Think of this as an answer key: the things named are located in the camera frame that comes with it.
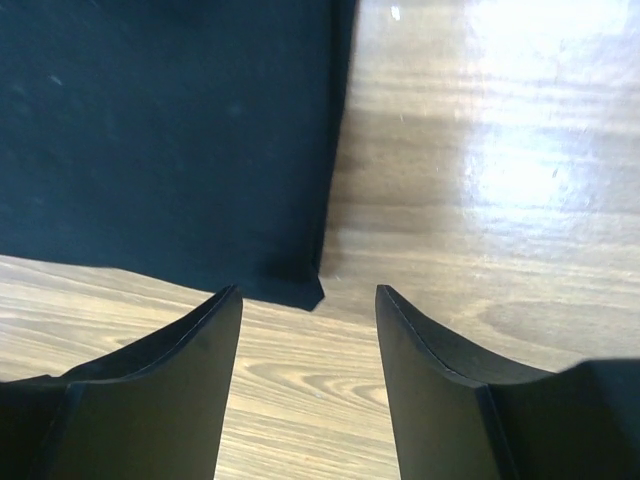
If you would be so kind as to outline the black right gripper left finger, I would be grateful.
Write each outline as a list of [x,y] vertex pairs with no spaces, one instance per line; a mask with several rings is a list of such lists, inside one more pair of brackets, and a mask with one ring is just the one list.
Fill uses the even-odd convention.
[[2,478],[213,478],[242,309],[226,287],[61,376],[2,383]]

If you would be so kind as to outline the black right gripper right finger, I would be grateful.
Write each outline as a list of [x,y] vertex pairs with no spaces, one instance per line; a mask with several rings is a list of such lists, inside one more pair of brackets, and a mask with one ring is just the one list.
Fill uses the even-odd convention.
[[402,478],[638,477],[637,360],[536,369],[444,327],[387,285],[375,315]]

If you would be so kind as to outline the black floral print t-shirt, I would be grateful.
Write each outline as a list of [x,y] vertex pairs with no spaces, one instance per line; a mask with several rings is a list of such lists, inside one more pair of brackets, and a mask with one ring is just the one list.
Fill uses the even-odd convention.
[[1,251],[310,311],[353,1],[5,1]]

